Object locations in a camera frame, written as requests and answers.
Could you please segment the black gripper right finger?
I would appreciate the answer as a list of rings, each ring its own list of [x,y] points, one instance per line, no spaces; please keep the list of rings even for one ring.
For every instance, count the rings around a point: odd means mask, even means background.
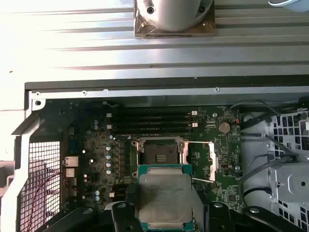
[[[301,229],[259,206],[243,208],[241,213],[221,202],[212,202],[204,210],[205,232],[299,232]]]

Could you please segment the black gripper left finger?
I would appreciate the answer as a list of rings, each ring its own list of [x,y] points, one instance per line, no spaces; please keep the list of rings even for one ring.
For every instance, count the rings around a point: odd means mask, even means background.
[[[48,226],[46,232],[141,232],[140,221],[135,216],[138,185],[129,185],[124,201],[113,202],[103,211],[79,207]]]

